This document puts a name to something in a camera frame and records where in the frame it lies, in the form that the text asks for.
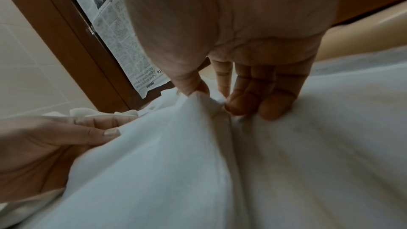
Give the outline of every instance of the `newspaper photo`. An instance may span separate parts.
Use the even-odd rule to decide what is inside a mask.
[[[149,90],[170,81],[144,54],[123,0],[76,1],[142,98]]]

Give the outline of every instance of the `white fabric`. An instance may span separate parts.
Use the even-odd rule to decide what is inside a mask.
[[[407,64],[311,76],[275,122],[168,90],[18,228],[407,228],[406,81]]]

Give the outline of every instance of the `palm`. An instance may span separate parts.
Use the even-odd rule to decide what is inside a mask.
[[[206,90],[197,67],[206,56],[228,96],[226,107],[259,109],[268,119],[297,98],[337,0],[126,0],[140,43],[185,94]]]

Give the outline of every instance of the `tile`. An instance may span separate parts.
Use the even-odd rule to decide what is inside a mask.
[[[8,26],[38,65],[61,64],[33,28]]]
[[[35,65],[6,26],[0,25],[0,67]]]
[[[41,108],[41,109],[35,109],[33,111],[28,111],[28,112],[24,112],[24,113],[20,113],[15,116],[33,116],[33,115],[44,115],[44,114],[48,114],[51,112],[58,112],[61,113],[63,115],[69,115],[69,111],[72,109],[71,105],[69,103],[64,103],[64,104],[59,104],[59,105],[55,105],[55,106],[50,106],[50,107],[45,107],[45,108]]]
[[[42,66],[40,69],[67,101],[86,98],[85,93],[61,65]]]
[[[88,98],[83,98],[77,101],[72,101],[70,102],[72,108],[78,108],[78,107],[86,107],[90,108],[93,110],[97,110],[96,107],[90,102]]]
[[[65,103],[37,67],[0,68],[0,117]]]
[[[0,20],[4,24],[31,28],[30,23],[12,0],[0,0]]]

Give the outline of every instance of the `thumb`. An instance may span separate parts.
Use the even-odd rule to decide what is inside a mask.
[[[209,95],[209,88],[201,79],[197,70],[182,75],[168,74],[168,77],[170,77],[175,87],[177,87],[187,96],[191,95],[195,91],[200,91]]]
[[[102,145],[120,136],[117,128],[103,130],[66,123],[56,126],[47,133],[50,143],[55,145]]]

